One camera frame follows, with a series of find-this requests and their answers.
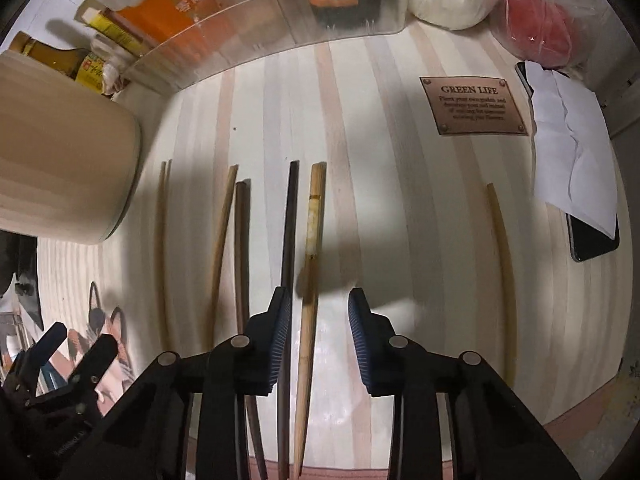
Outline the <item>dark sauce bottle brown cap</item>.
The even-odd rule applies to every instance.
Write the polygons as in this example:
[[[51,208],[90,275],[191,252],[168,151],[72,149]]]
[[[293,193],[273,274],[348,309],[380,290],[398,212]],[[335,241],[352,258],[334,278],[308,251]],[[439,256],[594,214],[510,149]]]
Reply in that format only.
[[[99,55],[84,48],[62,50],[38,41],[26,32],[18,32],[9,49],[33,58],[57,72],[73,79],[85,88],[103,94],[103,69],[105,62]]]

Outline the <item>yellow seasoning box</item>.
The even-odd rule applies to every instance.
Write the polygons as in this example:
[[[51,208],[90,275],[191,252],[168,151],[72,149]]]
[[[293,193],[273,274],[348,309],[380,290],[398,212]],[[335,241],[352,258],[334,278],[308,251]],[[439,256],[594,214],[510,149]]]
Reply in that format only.
[[[97,8],[79,10],[76,18],[137,58],[142,58],[151,51],[151,47],[145,41],[124,25],[118,24],[105,10]]]

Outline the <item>clear plastic organizer tray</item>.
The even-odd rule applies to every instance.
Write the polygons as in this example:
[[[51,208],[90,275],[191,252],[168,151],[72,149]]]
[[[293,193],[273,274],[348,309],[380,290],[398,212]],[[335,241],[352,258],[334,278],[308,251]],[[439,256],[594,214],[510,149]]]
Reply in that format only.
[[[170,96],[229,68],[322,42],[394,34],[408,0],[245,0],[188,27],[143,55],[126,77]]]

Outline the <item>bamboo chopstick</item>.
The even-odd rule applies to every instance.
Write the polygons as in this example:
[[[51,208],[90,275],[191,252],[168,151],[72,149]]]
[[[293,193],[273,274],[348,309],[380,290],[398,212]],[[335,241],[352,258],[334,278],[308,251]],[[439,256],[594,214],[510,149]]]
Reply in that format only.
[[[513,388],[518,370],[518,298],[506,225],[496,187],[488,183],[487,198],[496,237],[503,304],[503,379]]]
[[[322,245],[324,199],[326,198],[326,163],[311,166],[306,227],[305,279],[303,304],[300,311],[298,375],[294,417],[294,460],[292,475],[300,479],[306,450],[312,374],[314,374],[314,344],[319,302],[320,252]]]

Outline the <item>dark brown chopstick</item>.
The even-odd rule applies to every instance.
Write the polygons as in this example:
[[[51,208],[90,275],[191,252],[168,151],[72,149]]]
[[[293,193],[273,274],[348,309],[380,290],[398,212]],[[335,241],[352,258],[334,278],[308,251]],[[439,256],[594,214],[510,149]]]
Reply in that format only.
[[[248,263],[248,239],[250,238],[250,184],[247,181],[235,183],[234,205],[234,291],[236,325],[240,334],[244,333],[250,318],[250,264]],[[267,479],[268,470],[262,445],[262,430],[258,417],[257,401],[254,396],[245,397],[248,431],[252,438],[259,478]]]

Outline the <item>beige utensil holder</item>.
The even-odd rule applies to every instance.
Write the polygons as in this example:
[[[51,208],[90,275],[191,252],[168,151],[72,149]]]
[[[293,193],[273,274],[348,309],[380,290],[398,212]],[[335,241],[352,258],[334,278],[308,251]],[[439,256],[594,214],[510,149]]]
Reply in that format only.
[[[124,214],[140,152],[140,128],[125,107],[2,52],[2,230],[103,242]]]

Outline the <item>tan wooden chopstick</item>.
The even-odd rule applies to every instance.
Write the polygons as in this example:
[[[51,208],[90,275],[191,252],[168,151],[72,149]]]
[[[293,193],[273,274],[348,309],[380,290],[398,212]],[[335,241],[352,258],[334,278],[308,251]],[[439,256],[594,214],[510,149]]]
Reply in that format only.
[[[210,288],[210,301],[206,316],[205,342],[207,349],[212,348],[215,342],[215,330],[220,303],[222,267],[224,266],[224,248],[226,248],[228,225],[238,170],[238,165],[232,165],[228,169],[226,186],[224,187],[224,199],[222,200],[216,227],[212,266],[212,287]]]

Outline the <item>clear plastic bag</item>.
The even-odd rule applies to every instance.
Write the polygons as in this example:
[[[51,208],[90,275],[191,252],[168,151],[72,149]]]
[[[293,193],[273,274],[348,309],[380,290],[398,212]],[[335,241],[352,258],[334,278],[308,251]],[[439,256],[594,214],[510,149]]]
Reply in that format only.
[[[511,54],[544,68],[575,67],[593,51],[606,0],[409,0],[418,20],[448,32],[486,22]]]

